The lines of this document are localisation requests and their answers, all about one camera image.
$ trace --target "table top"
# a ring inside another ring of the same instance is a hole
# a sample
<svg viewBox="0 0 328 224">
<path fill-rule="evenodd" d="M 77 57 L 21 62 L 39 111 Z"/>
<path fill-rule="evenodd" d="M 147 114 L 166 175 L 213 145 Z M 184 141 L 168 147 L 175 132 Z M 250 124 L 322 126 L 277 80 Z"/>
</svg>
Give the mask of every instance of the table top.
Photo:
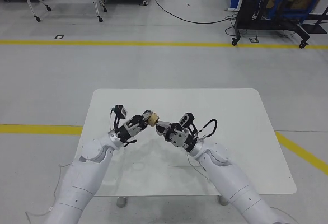
<svg viewBox="0 0 328 224">
<path fill-rule="evenodd" d="M 171 123 L 191 112 L 198 129 L 216 118 L 218 128 L 210 140 L 229 149 L 259 194 L 296 192 L 263 102 L 254 89 L 96 90 L 79 145 L 109 131 L 110 109 L 116 104 L 124 105 L 128 118 L 152 110 L 161 121 Z M 219 195 L 214 185 L 191 167 L 185 150 L 165 142 L 155 128 L 148 127 L 135 138 L 137 143 L 115 151 L 97 195 Z M 205 174 L 190 156 L 189 160 Z"/>
</svg>

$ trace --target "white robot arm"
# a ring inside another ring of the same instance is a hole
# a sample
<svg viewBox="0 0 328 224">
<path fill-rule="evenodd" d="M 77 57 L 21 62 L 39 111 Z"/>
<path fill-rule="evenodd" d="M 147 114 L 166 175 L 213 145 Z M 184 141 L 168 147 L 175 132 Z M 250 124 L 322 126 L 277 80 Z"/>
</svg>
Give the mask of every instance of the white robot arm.
<svg viewBox="0 0 328 224">
<path fill-rule="evenodd" d="M 215 122 L 210 135 L 198 138 L 200 131 L 197 131 L 193 120 L 194 116 L 186 113 L 178 123 L 158 122 L 156 131 L 199 161 L 219 193 L 242 214 L 247 223 L 288 224 L 256 192 L 245 173 L 230 160 L 227 149 L 207 139 L 215 132 L 217 121 L 212 119 L 208 122 Z"/>
<path fill-rule="evenodd" d="M 119 120 L 126 118 L 126 109 L 116 105 L 112 111 L 116 114 L 114 130 L 102 138 L 93 138 L 82 146 L 81 156 L 74 159 L 62 180 L 59 198 L 49 213 L 46 224 L 77 224 L 86 205 L 101 186 L 113 152 L 136 142 L 128 140 L 147 125 L 154 126 L 158 119 L 155 113 L 147 110 L 118 128 Z"/>
</svg>

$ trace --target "yellow tape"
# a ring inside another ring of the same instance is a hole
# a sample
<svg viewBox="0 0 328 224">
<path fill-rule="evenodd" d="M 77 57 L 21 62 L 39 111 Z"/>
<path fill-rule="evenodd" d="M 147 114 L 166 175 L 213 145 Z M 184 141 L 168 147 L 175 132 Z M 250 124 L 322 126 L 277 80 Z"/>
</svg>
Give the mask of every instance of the yellow tape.
<svg viewBox="0 0 328 224">
<path fill-rule="evenodd" d="M 0 45 L 94 45 L 94 46 L 186 46 L 204 48 L 271 48 L 299 49 L 298 44 L 250 44 L 205 42 L 157 42 L 157 41 L 82 41 L 82 40 L 0 40 Z M 328 50 L 328 45 L 308 45 L 306 49 Z"/>
<path fill-rule="evenodd" d="M 0 134 L 65 134 L 80 135 L 82 126 L 64 126 L 64 125 L 17 125 L 0 124 Z M 317 158 L 315 155 L 306 151 L 301 146 L 295 144 L 282 134 L 275 132 L 277 140 L 281 145 L 294 152 L 299 157 L 309 162 L 312 166 L 328 175 L 328 164 Z"/>
<path fill-rule="evenodd" d="M 0 134 L 76 134 L 82 126 L 0 124 Z"/>
<path fill-rule="evenodd" d="M 328 164 L 317 158 L 315 155 L 312 153 L 306 151 L 304 148 L 301 146 L 295 144 L 292 142 L 290 139 L 286 138 L 282 134 L 275 132 L 277 136 L 277 140 L 279 141 L 280 144 L 282 144 L 284 147 L 287 149 L 291 150 L 294 152 L 297 156 L 303 158 L 307 162 L 309 162 L 312 166 L 316 167 L 317 169 L 321 170 L 324 172 L 326 175 L 328 175 Z"/>
</svg>

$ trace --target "floor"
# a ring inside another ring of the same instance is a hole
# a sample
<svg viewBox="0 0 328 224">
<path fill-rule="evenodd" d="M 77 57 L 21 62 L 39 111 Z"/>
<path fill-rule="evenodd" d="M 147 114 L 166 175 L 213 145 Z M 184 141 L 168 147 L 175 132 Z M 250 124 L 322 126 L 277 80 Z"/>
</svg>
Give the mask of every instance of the floor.
<svg viewBox="0 0 328 224">
<path fill-rule="evenodd" d="M 227 1 L 159 0 L 187 20 L 210 22 L 231 15 Z M 0 1 L 0 40 L 164 41 L 230 43 L 226 21 L 196 25 L 163 12 L 155 3 L 108 4 L 99 23 L 91 1 Z M 328 31 L 328 24 L 323 25 Z M 255 88 L 275 130 L 328 164 L 328 50 L 298 49 L 300 39 L 259 31 L 260 47 L 0 45 L 0 124 L 83 125 L 98 88 Z M 282 47 L 266 47 L 276 44 Z M 328 45 L 311 35 L 310 45 Z M 52 204 L 58 164 L 75 154 L 79 136 L 0 134 L 0 223 L 26 223 L 25 211 Z M 297 192 L 264 195 L 299 224 L 328 223 L 328 175 L 282 146 Z M 94 198 L 80 223 L 245 223 L 215 197 Z M 45 217 L 31 217 L 41 223 Z"/>
</svg>

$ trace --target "cart wheel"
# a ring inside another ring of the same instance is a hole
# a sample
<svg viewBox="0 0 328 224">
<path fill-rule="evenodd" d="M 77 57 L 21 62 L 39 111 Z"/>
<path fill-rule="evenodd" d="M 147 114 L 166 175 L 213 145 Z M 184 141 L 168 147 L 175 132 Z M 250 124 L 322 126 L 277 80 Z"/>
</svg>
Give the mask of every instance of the cart wheel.
<svg viewBox="0 0 328 224">
<path fill-rule="evenodd" d="M 237 45 L 237 39 L 236 38 L 231 38 L 232 39 L 232 45 L 236 46 Z"/>
<path fill-rule="evenodd" d="M 303 49 L 305 48 L 306 45 L 307 43 L 304 40 L 301 40 L 301 43 L 299 44 L 299 48 Z"/>
</svg>

